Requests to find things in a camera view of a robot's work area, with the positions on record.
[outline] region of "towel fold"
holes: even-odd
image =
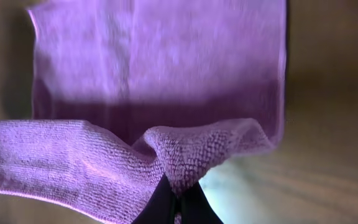
[[[0,121],[0,194],[130,223],[283,133],[284,0],[56,0],[30,9],[33,120]]]

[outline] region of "wooden table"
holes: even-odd
[[[0,0],[0,119],[30,115],[34,35],[22,8],[35,1]],[[358,224],[358,1],[290,1],[289,47],[279,150],[214,169],[206,194],[228,223]],[[0,223],[95,222],[0,195]]]

